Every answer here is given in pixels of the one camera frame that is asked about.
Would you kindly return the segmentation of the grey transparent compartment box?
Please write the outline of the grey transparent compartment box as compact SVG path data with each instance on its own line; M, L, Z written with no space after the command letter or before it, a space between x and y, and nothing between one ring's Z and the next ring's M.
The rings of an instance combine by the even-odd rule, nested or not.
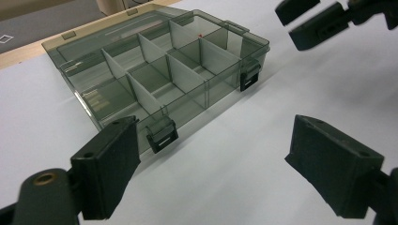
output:
M159 152L194 117L256 83L269 42L198 9L149 5L43 47L97 128L135 116L139 150Z

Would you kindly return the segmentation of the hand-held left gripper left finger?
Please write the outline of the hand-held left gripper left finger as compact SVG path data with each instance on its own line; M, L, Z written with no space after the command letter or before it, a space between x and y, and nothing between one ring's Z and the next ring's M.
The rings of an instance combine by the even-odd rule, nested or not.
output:
M108 219L119 205L141 163L137 123L135 116L115 120L71 157L84 219Z

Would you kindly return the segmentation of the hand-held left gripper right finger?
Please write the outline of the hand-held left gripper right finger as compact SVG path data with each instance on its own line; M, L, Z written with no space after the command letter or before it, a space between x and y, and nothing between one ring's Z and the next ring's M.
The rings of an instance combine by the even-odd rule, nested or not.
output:
M384 157L336 127L296 115L285 161L310 182L342 218L364 218L371 180Z

